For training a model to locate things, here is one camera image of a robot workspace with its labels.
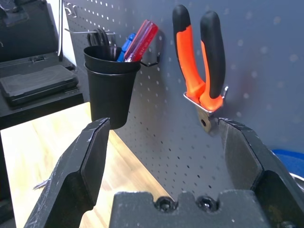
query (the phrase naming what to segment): black plastic cup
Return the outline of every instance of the black plastic cup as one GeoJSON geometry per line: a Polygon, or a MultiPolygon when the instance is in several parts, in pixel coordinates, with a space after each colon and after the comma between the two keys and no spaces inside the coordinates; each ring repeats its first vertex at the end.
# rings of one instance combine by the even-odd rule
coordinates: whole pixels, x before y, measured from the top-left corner
{"type": "Polygon", "coordinates": [[[120,51],[120,47],[112,46],[84,49],[92,121],[109,117],[111,129],[127,122],[134,80],[141,68],[140,62],[114,62],[120,51]]]}
{"type": "Polygon", "coordinates": [[[86,67],[97,73],[125,74],[139,68],[140,62],[116,62],[122,49],[114,46],[90,46],[84,49],[86,67]]]}

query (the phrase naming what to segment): tool case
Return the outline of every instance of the tool case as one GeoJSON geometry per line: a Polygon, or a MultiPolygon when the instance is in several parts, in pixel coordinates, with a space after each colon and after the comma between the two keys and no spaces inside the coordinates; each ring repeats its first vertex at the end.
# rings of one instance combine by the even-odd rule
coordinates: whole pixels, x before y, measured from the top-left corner
{"type": "Polygon", "coordinates": [[[0,0],[0,6],[0,90],[8,105],[77,89],[75,67],[57,56],[47,2],[0,0]]]}

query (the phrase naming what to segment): wooden workbench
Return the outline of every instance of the wooden workbench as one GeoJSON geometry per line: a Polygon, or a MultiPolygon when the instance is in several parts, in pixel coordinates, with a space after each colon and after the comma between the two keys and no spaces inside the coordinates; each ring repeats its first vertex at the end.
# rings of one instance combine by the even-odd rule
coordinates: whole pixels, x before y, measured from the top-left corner
{"type": "MultiPolygon", "coordinates": [[[[58,158],[91,122],[89,103],[1,131],[9,185],[18,228],[24,226],[58,158]]],[[[168,195],[114,131],[110,131],[104,177],[97,205],[82,218],[81,228],[109,226],[118,191],[150,191],[154,200],[168,195]]]]}

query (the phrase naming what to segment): blue object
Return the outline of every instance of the blue object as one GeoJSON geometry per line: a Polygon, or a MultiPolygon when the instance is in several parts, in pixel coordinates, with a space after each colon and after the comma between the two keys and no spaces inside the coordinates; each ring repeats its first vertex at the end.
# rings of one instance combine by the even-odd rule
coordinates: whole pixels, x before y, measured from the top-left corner
{"type": "Polygon", "coordinates": [[[135,38],[136,34],[135,33],[131,33],[127,39],[127,41],[124,43],[123,47],[122,47],[122,51],[117,59],[117,62],[123,62],[124,61],[124,55],[125,52],[128,50],[130,44],[132,43],[133,39],[135,38]]]}
{"type": "Polygon", "coordinates": [[[281,160],[287,170],[300,177],[304,177],[304,154],[285,150],[272,150],[281,160]]]}

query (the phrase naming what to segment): orange handle grip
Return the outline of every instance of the orange handle grip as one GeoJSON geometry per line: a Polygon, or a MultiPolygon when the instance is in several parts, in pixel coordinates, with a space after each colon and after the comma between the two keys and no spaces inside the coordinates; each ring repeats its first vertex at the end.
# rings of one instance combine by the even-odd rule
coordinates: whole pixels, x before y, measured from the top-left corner
{"type": "Polygon", "coordinates": [[[172,14],[174,42],[180,69],[187,87],[187,97],[200,103],[200,96],[205,90],[205,83],[200,78],[196,67],[193,48],[192,27],[189,12],[183,5],[174,8],[172,14]]]}

